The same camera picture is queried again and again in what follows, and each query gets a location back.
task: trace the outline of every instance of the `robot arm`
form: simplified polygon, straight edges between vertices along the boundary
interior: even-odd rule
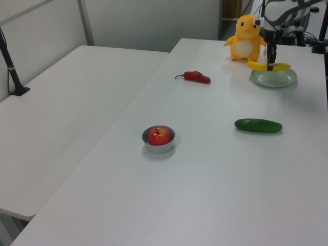
[[[277,44],[281,43],[280,26],[305,16],[312,4],[323,0],[266,0],[264,17],[256,19],[254,24],[264,29],[268,71],[272,71],[276,61]]]

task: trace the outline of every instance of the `stuffed animal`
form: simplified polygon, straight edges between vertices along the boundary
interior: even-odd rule
[[[230,37],[225,45],[231,45],[231,60],[257,60],[260,56],[260,45],[266,43],[260,36],[260,27],[254,25],[255,16],[244,15],[238,19],[236,34]]]

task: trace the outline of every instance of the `yellow banana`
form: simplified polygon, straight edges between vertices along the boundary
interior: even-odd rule
[[[257,63],[256,61],[249,59],[247,62],[247,65],[253,70],[268,72],[267,64]],[[290,67],[291,67],[291,65],[286,64],[286,63],[274,63],[272,71],[273,72],[283,71],[283,70],[289,69]]]

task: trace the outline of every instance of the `cucumber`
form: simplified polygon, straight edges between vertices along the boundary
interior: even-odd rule
[[[282,125],[266,119],[239,119],[235,127],[248,132],[276,133],[280,132]]]

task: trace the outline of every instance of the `red apple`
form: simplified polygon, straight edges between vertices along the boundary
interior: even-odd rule
[[[165,127],[154,127],[150,130],[148,141],[150,145],[166,145],[171,142],[171,135]]]

